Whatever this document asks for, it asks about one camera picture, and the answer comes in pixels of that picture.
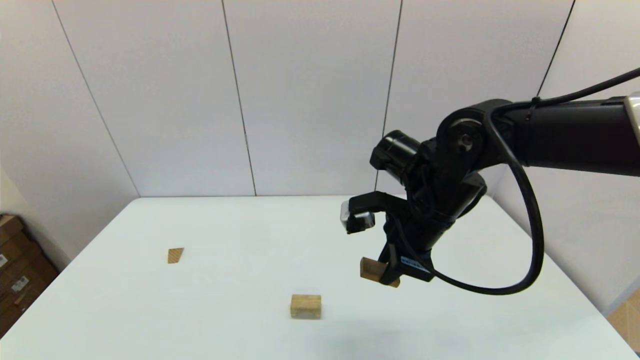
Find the wooden block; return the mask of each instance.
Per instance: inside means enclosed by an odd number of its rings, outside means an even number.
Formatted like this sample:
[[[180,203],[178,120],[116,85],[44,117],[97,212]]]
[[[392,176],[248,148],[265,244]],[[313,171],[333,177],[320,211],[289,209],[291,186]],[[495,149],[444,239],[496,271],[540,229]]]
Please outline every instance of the wooden block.
[[[182,252],[184,251],[184,247],[179,247],[176,249],[169,249],[169,256],[167,257],[166,262],[168,264],[175,264],[180,261],[180,257],[182,256]]]
[[[387,264],[385,263],[381,263],[372,259],[362,258],[360,260],[360,277],[373,280],[375,282],[380,282],[380,277],[382,277],[382,273],[385,272],[386,267]],[[400,278],[396,279],[396,281],[392,282],[389,286],[397,288],[399,285]]]
[[[320,319],[322,296],[291,295],[291,317],[294,319]]]

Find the stacked cardboard boxes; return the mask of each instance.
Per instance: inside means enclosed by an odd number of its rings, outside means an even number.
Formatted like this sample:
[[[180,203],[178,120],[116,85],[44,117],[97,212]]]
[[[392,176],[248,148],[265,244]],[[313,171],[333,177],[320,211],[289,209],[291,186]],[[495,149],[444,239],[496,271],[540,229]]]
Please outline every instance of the stacked cardboard boxes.
[[[14,216],[0,217],[0,338],[58,272]]]

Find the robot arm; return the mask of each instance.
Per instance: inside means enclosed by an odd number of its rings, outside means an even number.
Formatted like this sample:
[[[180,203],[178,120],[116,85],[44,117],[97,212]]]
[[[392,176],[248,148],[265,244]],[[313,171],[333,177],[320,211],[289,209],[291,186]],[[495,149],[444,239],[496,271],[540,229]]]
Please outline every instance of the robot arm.
[[[640,75],[640,69],[634,72]],[[560,101],[565,98],[527,103],[496,99],[469,106],[445,118],[436,136],[422,143],[398,130],[384,136],[370,163],[405,187],[406,200],[372,192],[350,198],[341,209],[347,233],[372,227],[373,213],[387,213],[387,242],[378,258],[387,265],[380,283],[391,284],[401,275],[423,281],[436,276],[489,295],[530,286],[542,268],[544,242],[538,205],[520,164],[640,176],[640,94]],[[477,171],[505,162],[523,191],[532,225],[529,273],[518,284],[495,289],[446,277],[433,268],[431,248],[485,194]]]

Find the blue label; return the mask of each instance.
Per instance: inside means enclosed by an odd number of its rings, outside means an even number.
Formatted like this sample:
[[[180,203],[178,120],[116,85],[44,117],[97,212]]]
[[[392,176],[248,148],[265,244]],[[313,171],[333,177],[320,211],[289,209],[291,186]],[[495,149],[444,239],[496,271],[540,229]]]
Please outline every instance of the blue label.
[[[424,272],[429,272],[429,271],[428,271],[427,269],[425,269],[422,265],[420,265],[420,263],[419,263],[419,262],[417,262],[416,260],[412,260],[412,259],[406,258],[406,257],[404,257],[404,256],[401,256],[401,257],[400,257],[400,262],[402,262],[402,263],[403,263],[403,264],[405,264],[405,265],[409,265],[409,266],[410,266],[410,267],[412,267],[412,268],[416,268],[416,269],[418,269],[418,270],[422,270],[422,271],[424,271]]]

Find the white tabletop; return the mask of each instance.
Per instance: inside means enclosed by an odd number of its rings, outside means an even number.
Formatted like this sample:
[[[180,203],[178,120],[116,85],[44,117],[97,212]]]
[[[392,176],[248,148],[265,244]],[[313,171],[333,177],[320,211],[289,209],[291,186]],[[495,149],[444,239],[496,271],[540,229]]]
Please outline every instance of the white tabletop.
[[[549,259],[517,295],[359,276],[378,225],[347,235],[348,197],[139,199],[0,341],[17,359],[637,359]],[[485,286],[526,272],[531,239],[485,197],[438,242],[443,272]],[[184,247],[168,265],[169,248]],[[320,294],[321,320],[291,295]]]

